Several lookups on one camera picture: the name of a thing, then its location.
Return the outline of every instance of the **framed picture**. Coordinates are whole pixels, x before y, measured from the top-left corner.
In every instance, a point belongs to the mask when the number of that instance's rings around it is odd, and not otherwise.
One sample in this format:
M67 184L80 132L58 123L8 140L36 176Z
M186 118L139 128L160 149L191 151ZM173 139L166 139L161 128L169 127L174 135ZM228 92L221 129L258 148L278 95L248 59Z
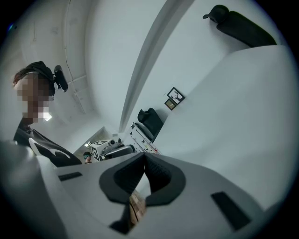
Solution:
M170 110L173 110L177 106L171 99L168 99L165 104L168 108L170 108Z
M177 105L185 99L185 97L175 87L171 89L167 96Z

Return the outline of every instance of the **black cushion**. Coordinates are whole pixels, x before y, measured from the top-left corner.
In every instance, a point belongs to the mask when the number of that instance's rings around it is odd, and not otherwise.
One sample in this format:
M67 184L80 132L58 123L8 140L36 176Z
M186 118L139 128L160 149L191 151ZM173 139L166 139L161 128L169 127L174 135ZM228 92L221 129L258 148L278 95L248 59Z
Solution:
M148 111L140 110L138 114L138 120L140 123L143 123L144 126L147 127L147 129L151 132L153 138L150 139L150 141L154 142L163 126L163 122L159 118L156 111L153 108L149 108Z
M276 45L275 40L268 32L234 11L229 12L226 20L217 25L217 29L250 47Z

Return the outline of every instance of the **light fixture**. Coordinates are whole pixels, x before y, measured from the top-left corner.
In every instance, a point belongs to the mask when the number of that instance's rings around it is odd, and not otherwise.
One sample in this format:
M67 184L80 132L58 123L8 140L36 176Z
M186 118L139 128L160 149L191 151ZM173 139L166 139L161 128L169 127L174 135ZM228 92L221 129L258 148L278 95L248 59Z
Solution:
M49 121L49 120L52 118L52 116L51 116L48 112L44 112L44 113L43 113L43 118L44 118L46 121Z

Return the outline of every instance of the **white panel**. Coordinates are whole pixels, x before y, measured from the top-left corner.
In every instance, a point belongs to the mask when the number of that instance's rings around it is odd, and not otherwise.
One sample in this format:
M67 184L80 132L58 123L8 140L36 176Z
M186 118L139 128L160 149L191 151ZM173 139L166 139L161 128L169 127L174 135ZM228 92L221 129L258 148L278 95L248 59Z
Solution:
M219 172L267 209L283 199L297 169L298 102L287 47L238 51L171 112L155 145Z
M85 66L96 110L119 127L143 42L165 0L95 0L85 38Z

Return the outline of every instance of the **black pad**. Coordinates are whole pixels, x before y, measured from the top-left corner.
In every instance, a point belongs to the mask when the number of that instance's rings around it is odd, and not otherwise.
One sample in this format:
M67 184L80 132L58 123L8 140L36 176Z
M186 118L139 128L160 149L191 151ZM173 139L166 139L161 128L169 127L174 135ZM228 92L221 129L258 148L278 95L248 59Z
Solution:
M234 11L229 12L226 20L217 25L217 29L250 47L276 45L268 32Z
M148 153L107 169L100 177L100 187L110 201L127 204L144 172L152 193L145 199L146 206L169 204L185 188L181 169Z
M223 5L216 5L203 19L210 18L218 23L217 29L250 47L276 45L274 38L243 15L231 11Z
M247 215L225 192L214 193L211 197L235 230L239 230L251 222Z
M75 177L80 177L82 176L82 174L80 172L74 172L74 173L70 173L70 174L63 174L63 175L59 175L58 178L60 179L60 181L65 181L65 180L69 180Z

